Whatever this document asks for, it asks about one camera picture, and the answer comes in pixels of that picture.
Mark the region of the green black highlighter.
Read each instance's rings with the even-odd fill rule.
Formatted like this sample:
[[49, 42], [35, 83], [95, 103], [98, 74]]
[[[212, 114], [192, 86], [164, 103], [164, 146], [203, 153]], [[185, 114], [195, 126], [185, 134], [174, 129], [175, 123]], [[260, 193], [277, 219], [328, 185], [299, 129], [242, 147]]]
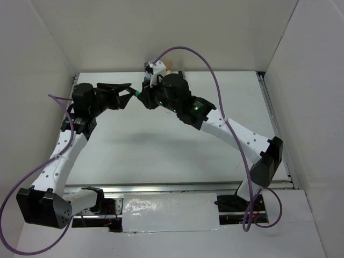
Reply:
[[132, 88], [132, 87], [128, 87], [126, 90], [127, 90], [130, 94], [132, 94], [133, 96], [135, 96], [135, 97], [137, 97], [137, 96], [140, 94], [139, 91], [135, 90], [135, 89]]

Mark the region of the blue tape roll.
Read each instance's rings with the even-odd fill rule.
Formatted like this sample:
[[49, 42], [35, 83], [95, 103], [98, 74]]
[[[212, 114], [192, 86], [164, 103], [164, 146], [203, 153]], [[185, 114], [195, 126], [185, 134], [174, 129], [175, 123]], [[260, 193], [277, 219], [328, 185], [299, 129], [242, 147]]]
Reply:
[[151, 70], [145, 70], [145, 80], [150, 81], [152, 76], [153, 72]]

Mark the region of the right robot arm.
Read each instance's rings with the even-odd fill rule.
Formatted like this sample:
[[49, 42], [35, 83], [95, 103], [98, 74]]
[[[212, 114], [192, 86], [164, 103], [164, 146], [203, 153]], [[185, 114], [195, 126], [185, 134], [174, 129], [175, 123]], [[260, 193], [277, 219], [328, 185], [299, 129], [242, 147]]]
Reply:
[[214, 104], [192, 95], [188, 82], [180, 74], [159, 75], [155, 85], [144, 81], [142, 91], [134, 95], [147, 109], [166, 108], [176, 113], [183, 123], [217, 137], [244, 154], [252, 167], [236, 192], [237, 209], [248, 210], [253, 205], [252, 197], [270, 185], [282, 161], [280, 138], [269, 139], [226, 118]]

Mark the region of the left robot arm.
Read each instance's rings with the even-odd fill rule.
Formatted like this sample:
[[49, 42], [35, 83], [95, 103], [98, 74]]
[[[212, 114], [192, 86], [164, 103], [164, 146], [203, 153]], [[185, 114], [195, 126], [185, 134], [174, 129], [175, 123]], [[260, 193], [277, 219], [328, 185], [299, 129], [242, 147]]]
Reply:
[[49, 162], [40, 175], [25, 189], [19, 189], [16, 200], [28, 224], [65, 228], [72, 216], [89, 210], [101, 214], [106, 208], [104, 191], [83, 187], [78, 192], [63, 195], [74, 163], [95, 129], [96, 118], [106, 110], [121, 110], [133, 93], [120, 95], [130, 83], [81, 83], [73, 87], [72, 104], [62, 122], [59, 138]]

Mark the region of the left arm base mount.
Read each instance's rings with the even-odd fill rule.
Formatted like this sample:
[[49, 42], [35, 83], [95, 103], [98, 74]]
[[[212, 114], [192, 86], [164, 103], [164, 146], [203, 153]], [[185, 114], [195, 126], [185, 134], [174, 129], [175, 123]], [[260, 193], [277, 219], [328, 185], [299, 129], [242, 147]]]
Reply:
[[101, 188], [86, 187], [82, 191], [94, 192], [95, 203], [74, 215], [72, 228], [107, 228], [110, 232], [123, 231], [123, 198], [106, 198]]

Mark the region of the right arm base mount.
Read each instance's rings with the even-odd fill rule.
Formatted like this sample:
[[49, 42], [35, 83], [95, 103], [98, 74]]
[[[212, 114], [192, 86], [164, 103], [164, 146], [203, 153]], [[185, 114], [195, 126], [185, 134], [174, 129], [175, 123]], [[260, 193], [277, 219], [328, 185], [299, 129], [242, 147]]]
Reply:
[[[214, 204], [218, 207], [220, 225], [237, 225], [243, 220], [249, 202], [236, 196], [234, 190], [216, 191], [217, 199]], [[254, 202], [253, 219], [259, 224], [269, 222], [262, 194]]]

